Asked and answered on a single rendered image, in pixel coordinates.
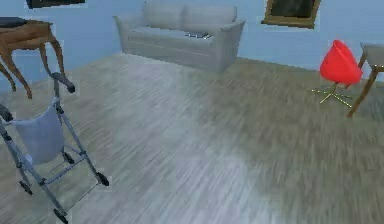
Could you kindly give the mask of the pale grey sofa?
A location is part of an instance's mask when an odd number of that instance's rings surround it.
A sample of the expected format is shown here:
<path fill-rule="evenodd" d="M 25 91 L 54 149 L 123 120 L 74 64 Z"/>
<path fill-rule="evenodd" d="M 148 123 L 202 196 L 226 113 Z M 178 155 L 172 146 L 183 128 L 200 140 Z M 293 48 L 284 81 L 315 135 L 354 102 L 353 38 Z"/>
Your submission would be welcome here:
<path fill-rule="evenodd" d="M 214 72 L 236 60 L 245 25 L 235 6 L 173 0 L 146 0 L 141 11 L 114 21 L 124 53 Z M 185 36 L 187 32 L 212 37 L 192 38 Z"/>

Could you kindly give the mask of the dark flat device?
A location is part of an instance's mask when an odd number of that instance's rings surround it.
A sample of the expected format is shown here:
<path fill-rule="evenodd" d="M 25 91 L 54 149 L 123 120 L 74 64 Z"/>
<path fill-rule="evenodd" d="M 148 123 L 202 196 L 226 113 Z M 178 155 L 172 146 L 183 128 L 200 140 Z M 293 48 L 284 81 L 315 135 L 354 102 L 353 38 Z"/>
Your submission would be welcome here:
<path fill-rule="evenodd" d="M 208 39 L 208 38 L 211 38 L 212 35 L 210 35 L 209 33 L 207 32 L 187 32 L 185 34 L 185 36 L 187 37 L 192 37 L 192 38 L 203 38 L 203 39 Z"/>

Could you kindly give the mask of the gold framed dark picture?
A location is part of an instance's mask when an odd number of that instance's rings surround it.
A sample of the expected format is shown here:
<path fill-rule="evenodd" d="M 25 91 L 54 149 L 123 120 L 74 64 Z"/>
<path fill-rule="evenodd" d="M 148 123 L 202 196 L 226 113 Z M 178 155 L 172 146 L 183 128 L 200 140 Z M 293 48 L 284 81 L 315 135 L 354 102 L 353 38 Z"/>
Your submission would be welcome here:
<path fill-rule="evenodd" d="M 266 0 L 265 25 L 313 29 L 321 0 Z"/>

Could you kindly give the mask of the grey wheeled walker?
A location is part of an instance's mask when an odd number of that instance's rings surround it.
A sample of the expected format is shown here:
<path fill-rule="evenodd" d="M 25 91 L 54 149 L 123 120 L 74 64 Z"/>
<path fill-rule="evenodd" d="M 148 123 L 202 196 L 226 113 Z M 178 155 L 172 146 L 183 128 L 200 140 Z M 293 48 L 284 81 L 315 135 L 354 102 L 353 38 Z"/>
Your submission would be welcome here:
<path fill-rule="evenodd" d="M 108 186 L 109 180 L 96 170 L 61 107 L 59 84 L 64 84 L 69 93 L 75 92 L 75 85 L 59 72 L 50 73 L 49 76 L 54 82 L 54 96 L 47 109 L 39 116 L 28 120 L 15 120 L 11 112 L 0 104 L 0 135 L 22 177 L 20 186 L 28 194 L 33 194 L 31 183 L 26 176 L 29 172 L 54 204 L 53 212 L 56 217 L 63 224 L 69 224 L 67 211 L 51 192 L 49 185 L 83 161 L 87 162 L 99 183 Z M 36 171 L 35 166 L 51 162 L 58 155 L 61 155 L 69 166 L 50 178 L 43 177 Z"/>

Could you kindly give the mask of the red egg chair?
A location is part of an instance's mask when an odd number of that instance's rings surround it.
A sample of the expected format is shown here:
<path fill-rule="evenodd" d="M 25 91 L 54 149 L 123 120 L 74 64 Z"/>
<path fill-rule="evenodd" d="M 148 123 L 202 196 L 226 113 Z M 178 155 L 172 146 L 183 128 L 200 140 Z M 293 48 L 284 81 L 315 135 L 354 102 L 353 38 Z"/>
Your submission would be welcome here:
<path fill-rule="evenodd" d="M 326 91 L 311 89 L 313 93 L 324 95 L 320 104 L 329 98 L 335 98 L 351 108 L 351 105 L 345 101 L 345 99 L 348 99 L 348 96 L 338 94 L 336 89 L 339 84 L 343 84 L 346 88 L 357 84 L 361 80 L 363 72 L 356 62 L 352 51 L 342 40 L 335 39 L 332 42 L 320 65 L 319 73 L 323 79 L 332 82 L 331 87 Z"/>

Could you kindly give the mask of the black framed picture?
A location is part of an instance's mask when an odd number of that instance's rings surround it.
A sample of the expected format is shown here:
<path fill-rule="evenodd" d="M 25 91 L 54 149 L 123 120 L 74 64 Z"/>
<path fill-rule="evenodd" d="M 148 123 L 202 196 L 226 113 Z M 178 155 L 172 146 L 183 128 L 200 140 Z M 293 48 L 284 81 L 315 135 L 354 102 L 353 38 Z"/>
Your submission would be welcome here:
<path fill-rule="evenodd" d="M 83 4 L 85 2 L 86 0 L 26 0 L 29 9 L 71 4 Z"/>

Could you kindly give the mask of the brown curved-leg wooden table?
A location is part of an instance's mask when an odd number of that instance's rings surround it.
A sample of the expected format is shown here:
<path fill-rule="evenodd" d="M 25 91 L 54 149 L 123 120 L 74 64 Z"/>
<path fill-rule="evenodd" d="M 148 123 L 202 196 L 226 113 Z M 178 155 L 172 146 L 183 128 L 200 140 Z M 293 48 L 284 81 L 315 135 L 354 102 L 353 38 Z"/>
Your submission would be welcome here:
<path fill-rule="evenodd" d="M 0 72 L 8 79 L 13 91 L 16 91 L 16 84 L 11 74 L 15 75 L 23 85 L 29 99 L 32 98 L 32 91 L 24 76 L 16 67 L 12 53 L 14 50 L 38 49 L 43 65 L 46 71 L 50 73 L 45 47 L 46 43 L 50 43 L 55 51 L 60 73 L 65 74 L 62 48 L 52 32 L 51 26 L 51 22 L 27 20 L 25 24 L 18 27 L 0 28 L 0 58 L 3 61 L 3 63 L 0 63 Z"/>

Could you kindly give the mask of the grey-topped wooden table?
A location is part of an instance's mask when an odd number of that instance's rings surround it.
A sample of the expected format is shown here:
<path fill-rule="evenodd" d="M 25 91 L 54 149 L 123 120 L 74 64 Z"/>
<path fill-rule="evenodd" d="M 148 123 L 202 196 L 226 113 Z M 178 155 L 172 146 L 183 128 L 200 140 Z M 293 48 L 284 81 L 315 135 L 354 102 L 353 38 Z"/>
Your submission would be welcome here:
<path fill-rule="evenodd" d="M 384 44 L 361 42 L 360 45 L 362 48 L 362 54 L 358 63 L 358 67 L 362 68 L 364 63 L 367 62 L 371 71 L 361 94 L 354 102 L 350 111 L 347 114 L 349 118 L 354 115 L 354 113 L 358 110 L 360 104 L 370 92 L 378 74 L 384 73 Z"/>

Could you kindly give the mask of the dark flat laptop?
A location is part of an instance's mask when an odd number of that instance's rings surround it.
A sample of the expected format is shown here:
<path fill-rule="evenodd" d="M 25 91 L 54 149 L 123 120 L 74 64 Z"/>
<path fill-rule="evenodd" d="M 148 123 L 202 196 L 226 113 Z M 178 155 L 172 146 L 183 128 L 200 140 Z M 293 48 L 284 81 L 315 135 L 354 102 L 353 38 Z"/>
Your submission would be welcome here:
<path fill-rule="evenodd" d="M 26 23 L 27 20 L 21 17 L 0 17 L 0 28 L 14 28 Z"/>

